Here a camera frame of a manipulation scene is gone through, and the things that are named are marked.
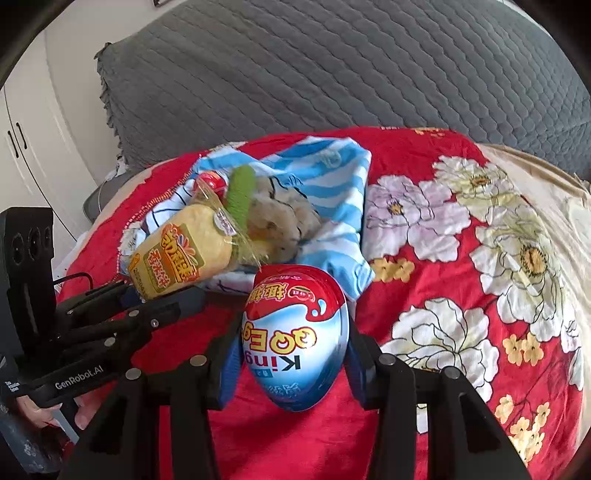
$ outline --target black door handle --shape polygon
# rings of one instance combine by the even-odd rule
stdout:
[[[18,128],[18,131],[21,133],[22,143],[23,143],[23,146],[25,147],[25,150],[26,150],[27,149],[27,140],[25,140],[25,136],[22,134],[22,129],[21,129],[21,126],[18,122],[17,122],[17,128]]]
[[[18,148],[17,148],[16,143],[14,142],[14,139],[12,137],[12,132],[10,130],[8,131],[8,136],[10,137],[10,141],[12,142],[12,147],[14,148],[14,153],[16,153],[17,158],[18,158]]]

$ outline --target stuffed animal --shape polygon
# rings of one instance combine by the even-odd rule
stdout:
[[[248,236],[270,263],[295,257],[298,245],[321,227],[320,216],[306,195],[284,187],[275,177],[258,177],[248,213]]]

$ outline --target gray quilted cover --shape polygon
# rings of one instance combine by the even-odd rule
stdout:
[[[189,0],[108,44],[98,71],[135,165],[278,132],[430,126],[591,177],[587,90],[498,0]]]

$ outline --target clear plastic packaging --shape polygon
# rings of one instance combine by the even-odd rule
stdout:
[[[246,232],[200,178],[191,202],[134,252],[129,276],[140,295],[153,299],[239,264],[260,268]]]

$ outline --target white cabinet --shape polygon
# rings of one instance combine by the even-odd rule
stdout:
[[[19,140],[15,138],[8,116],[4,90],[0,89],[0,212],[13,206],[50,206],[20,152]],[[53,238],[54,258],[51,263],[55,268],[76,244],[55,214]]]
[[[37,36],[4,86],[19,154],[38,188],[73,237],[90,228],[82,206],[96,188],[57,101],[45,47]]]

